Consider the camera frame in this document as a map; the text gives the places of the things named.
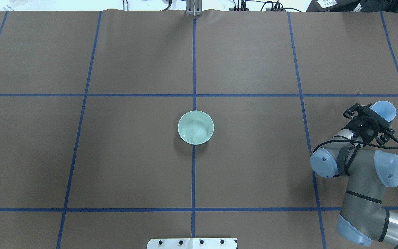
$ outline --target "black cable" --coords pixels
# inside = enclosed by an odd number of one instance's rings
[[[394,136],[389,136],[389,137],[391,137],[392,140],[394,140],[394,142],[396,142],[398,144],[397,138],[395,138]],[[382,146],[382,145],[373,145],[370,143],[365,143],[365,142],[360,142],[360,141],[355,141],[355,140],[330,140],[327,142],[323,142],[320,145],[317,145],[316,148],[314,148],[313,153],[316,152],[316,150],[318,150],[323,145],[330,144],[330,143],[344,143],[344,142],[349,142],[351,144],[368,145],[370,147],[375,147],[375,148],[379,148],[379,149],[387,149],[387,150],[397,150],[398,149],[398,146],[397,147],[388,147],[388,146]]]
[[[351,163],[352,163],[352,161],[354,160],[354,157],[356,157],[357,151],[358,151],[359,149],[360,149],[360,146],[359,146],[359,145],[357,145],[356,147],[354,147],[354,151],[352,152],[351,157],[349,158],[348,162],[347,162],[346,165],[345,165],[345,173],[346,173],[347,175],[349,175],[349,174],[348,174],[349,166],[351,166]]]
[[[264,5],[262,5],[262,8],[260,8],[260,11],[262,11],[264,9],[264,7],[265,7],[265,5],[267,3],[271,3],[271,8],[273,8],[274,3],[272,1],[266,1],[266,2],[263,2],[263,3],[264,3]]]
[[[164,9],[164,11],[168,10],[171,7],[172,4],[172,0],[169,0],[169,6],[167,6],[167,8]]]
[[[281,7],[280,4],[281,4],[281,3],[279,3],[279,1],[277,1],[277,2],[275,3],[274,7],[271,8],[271,11],[276,11],[276,9],[280,8],[280,7]]]
[[[301,12],[300,10],[295,9],[295,8],[280,8],[280,9],[277,9],[276,11],[281,11],[281,10],[283,10],[283,9],[294,9],[294,10],[297,10],[297,11]]]
[[[248,2],[258,2],[258,3],[265,3],[265,1],[258,1],[258,0],[246,0]]]

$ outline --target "light blue joint cap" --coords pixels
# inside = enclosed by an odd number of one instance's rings
[[[316,174],[325,178],[331,178],[338,172],[336,160],[324,148],[319,148],[311,155],[310,164]]]
[[[351,223],[349,223],[345,218],[339,214],[337,232],[343,238],[356,243],[361,246],[370,246],[372,240],[361,233],[357,228],[355,228]]]
[[[374,166],[380,182],[385,187],[398,186],[398,155],[376,151],[374,154]]]

